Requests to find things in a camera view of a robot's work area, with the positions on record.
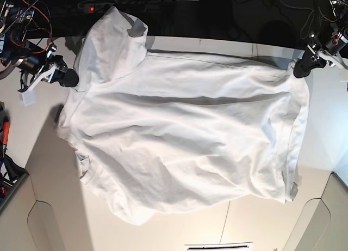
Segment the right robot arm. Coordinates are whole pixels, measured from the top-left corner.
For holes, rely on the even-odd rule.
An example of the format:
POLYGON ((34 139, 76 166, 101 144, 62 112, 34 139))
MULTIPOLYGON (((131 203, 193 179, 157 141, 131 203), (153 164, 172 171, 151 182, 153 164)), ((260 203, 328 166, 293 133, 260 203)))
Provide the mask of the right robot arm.
POLYGON ((1 0, 1 79, 18 68, 21 95, 30 94, 40 82, 59 83, 72 88, 79 82, 74 69, 56 55, 49 13, 40 10, 41 0, 1 0), (42 30, 48 34, 45 47, 30 42, 27 33, 42 30))

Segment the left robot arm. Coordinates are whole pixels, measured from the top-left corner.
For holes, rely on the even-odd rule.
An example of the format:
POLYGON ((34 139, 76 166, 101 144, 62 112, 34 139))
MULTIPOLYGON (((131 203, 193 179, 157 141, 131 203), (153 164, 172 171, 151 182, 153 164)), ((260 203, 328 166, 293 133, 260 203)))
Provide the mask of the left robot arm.
POLYGON ((326 65, 337 66, 340 80, 347 82, 347 64, 340 51, 347 46, 347 0, 328 0, 333 17, 324 15, 318 10, 320 18, 326 22, 318 32, 310 32, 302 58, 294 66, 296 78, 307 77, 313 69, 324 68, 326 65))

